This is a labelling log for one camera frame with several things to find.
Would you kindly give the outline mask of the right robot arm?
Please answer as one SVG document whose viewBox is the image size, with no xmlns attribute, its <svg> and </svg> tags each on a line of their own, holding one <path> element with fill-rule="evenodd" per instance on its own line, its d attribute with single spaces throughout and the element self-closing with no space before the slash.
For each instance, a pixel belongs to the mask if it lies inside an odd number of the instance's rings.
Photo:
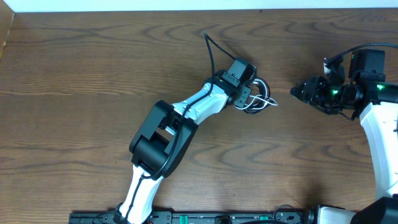
<svg viewBox="0 0 398 224">
<path fill-rule="evenodd" d="M 358 212 L 317 205 L 306 211 L 302 223 L 397 223 L 397 85 L 386 82 L 380 44 L 360 45 L 348 53 L 348 74 L 340 53 L 324 59 L 323 76 L 299 83 L 290 93 L 327 115 L 352 110 L 350 119 L 359 119 L 371 151 L 376 200 Z"/>
</svg>

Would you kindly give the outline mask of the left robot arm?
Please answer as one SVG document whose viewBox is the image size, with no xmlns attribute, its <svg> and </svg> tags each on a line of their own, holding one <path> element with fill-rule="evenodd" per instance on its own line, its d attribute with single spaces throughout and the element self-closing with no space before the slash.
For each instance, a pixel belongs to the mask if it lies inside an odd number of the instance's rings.
<svg viewBox="0 0 398 224">
<path fill-rule="evenodd" d="M 115 209 L 116 223 L 144 223 L 160 183 L 180 164 L 200 123 L 229 105 L 243 104 L 255 66 L 236 58 L 228 70 L 213 72 L 200 91 L 179 103 L 158 101 L 150 110 L 129 150 L 132 182 L 125 201 Z"/>
</svg>

